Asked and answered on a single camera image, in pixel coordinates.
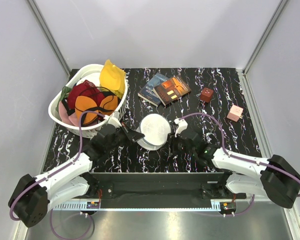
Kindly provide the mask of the white mesh laundry bag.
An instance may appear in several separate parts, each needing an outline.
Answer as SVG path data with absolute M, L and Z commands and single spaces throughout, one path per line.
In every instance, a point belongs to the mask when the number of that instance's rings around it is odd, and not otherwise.
M 172 130 L 165 117 L 152 113 L 142 119 L 137 131 L 144 135 L 137 143 L 146 150 L 157 151 L 166 144 Z

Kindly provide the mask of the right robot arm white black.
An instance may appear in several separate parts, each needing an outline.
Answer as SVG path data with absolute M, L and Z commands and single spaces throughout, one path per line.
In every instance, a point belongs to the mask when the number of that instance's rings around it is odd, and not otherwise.
M 299 197 L 300 174 L 279 155 L 262 158 L 234 153 L 187 130 L 168 134 L 167 141 L 171 155 L 185 153 L 198 165 L 225 172 L 226 178 L 217 185 L 222 198 L 243 193 L 259 195 L 290 209 Z

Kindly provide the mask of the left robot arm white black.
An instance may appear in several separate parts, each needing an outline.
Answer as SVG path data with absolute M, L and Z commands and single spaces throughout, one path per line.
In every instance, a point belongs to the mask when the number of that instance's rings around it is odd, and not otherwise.
M 98 181 L 90 170 L 104 161 L 112 149 L 143 137 L 124 123 L 105 124 L 86 145 L 80 144 L 71 159 L 37 176 L 22 176 L 8 201 L 10 218 L 31 228 L 63 202 L 77 196 L 93 198 L 98 193 Z

